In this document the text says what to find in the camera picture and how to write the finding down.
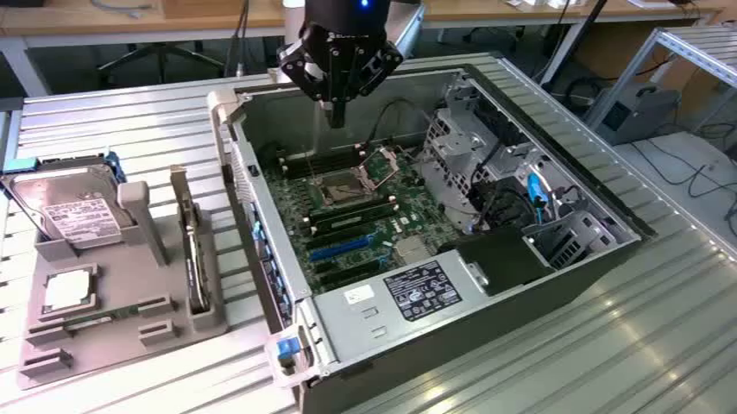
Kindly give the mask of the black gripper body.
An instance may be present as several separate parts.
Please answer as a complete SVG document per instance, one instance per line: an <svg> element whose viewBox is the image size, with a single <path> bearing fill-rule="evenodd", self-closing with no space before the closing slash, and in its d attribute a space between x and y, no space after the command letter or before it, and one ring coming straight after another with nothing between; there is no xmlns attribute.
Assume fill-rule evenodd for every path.
<svg viewBox="0 0 737 414"><path fill-rule="evenodd" d="M337 57L351 44L377 45L387 41L385 1L307 1L302 41L318 66L330 73L337 100Z"/></svg>

